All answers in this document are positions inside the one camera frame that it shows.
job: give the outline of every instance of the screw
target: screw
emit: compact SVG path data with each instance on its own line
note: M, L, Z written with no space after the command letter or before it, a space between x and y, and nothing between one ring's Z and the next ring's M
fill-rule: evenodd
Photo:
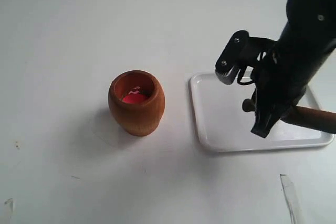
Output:
M322 14L317 15L319 21L324 21L324 16Z

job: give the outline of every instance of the brown rod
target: brown rod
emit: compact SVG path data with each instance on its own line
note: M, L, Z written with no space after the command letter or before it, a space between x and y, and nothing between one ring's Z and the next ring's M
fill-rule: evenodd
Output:
M251 99L243 101L243 110L245 112L255 110ZM336 113L295 106L281 120L285 123L336 134Z

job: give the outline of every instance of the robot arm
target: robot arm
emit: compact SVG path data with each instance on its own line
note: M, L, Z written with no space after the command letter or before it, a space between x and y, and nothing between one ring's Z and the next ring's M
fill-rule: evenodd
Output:
M225 84L236 77L241 85L255 84L252 98L243 103L244 111L255 111L254 134L266 137L280 119L336 133L336 114L296 106L336 47L336 0L288 0L286 11L288 22L278 41L234 33L216 63L216 74ZM243 83L247 67L253 68L251 81ZM306 115L313 117L309 121ZM328 122L333 124L323 128Z

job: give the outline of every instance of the wooden pot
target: wooden pot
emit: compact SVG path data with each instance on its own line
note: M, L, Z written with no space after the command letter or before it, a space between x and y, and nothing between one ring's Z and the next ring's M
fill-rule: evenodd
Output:
M136 88L147 99L129 104L122 100ZM121 127L135 136L146 136L159 125L164 111L164 93L159 81L150 73L133 70L122 73L109 89L110 111Z

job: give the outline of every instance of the wooden vase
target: wooden vase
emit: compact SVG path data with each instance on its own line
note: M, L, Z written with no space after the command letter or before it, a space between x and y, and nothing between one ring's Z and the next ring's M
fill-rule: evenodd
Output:
M141 103L129 104L123 98L137 89L147 96ZM122 73L111 83L109 108L121 127L135 136L146 136L159 125L165 105L163 89L150 73L132 70Z

